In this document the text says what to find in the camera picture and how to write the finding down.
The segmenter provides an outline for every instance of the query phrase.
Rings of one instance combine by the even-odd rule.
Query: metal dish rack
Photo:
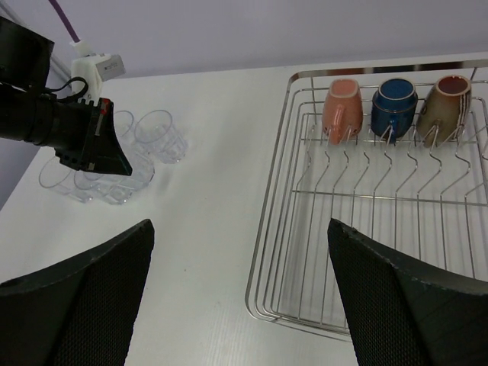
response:
[[[291,78],[246,290],[252,316],[350,340],[329,258],[331,217],[424,262],[488,281],[488,81],[476,78],[486,67],[488,60],[474,60]],[[443,75],[473,80],[471,111],[456,139],[425,148],[416,120],[395,145],[371,132],[372,95],[398,72],[416,84],[417,113]],[[367,113],[357,137],[333,146],[322,132],[321,112],[330,82],[341,75],[362,85]]]

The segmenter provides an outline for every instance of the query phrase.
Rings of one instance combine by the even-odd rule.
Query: tabletop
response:
[[[156,241],[126,364],[357,364],[352,343],[253,319],[244,294],[288,79],[297,71],[487,58],[488,53],[118,79],[115,110],[166,109],[189,142],[125,205],[41,188],[42,148],[0,211],[0,282],[150,218]]]

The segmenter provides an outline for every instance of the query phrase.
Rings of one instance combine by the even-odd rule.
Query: ceramic cup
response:
[[[438,80],[429,92],[417,122],[417,132],[423,137],[424,146],[432,146],[434,139],[439,145],[457,137],[470,105],[471,82],[468,79],[450,75]]]
[[[333,144],[355,136],[363,123],[363,107],[358,82],[334,80],[329,88],[322,115],[323,130]]]
[[[409,80],[385,81],[373,96],[371,130],[395,143],[412,126],[418,100],[415,86]]]

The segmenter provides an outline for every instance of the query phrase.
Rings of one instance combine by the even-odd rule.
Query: wall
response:
[[[1,9],[0,15],[7,18]],[[63,81],[51,72],[47,85],[59,87],[62,84]],[[22,178],[38,149],[37,146],[21,141],[0,139],[0,209]]]
[[[47,0],[2,0],[56,42],[69,36]],[[127,75],[155,75],[488,50],[486,0],[58,0]]]

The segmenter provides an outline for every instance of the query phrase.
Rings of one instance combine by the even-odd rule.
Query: blue mug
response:
[[[395,143],[412,126],[418,100],[415,86],[408,80],[385,81],[373,96],[371,130]]]

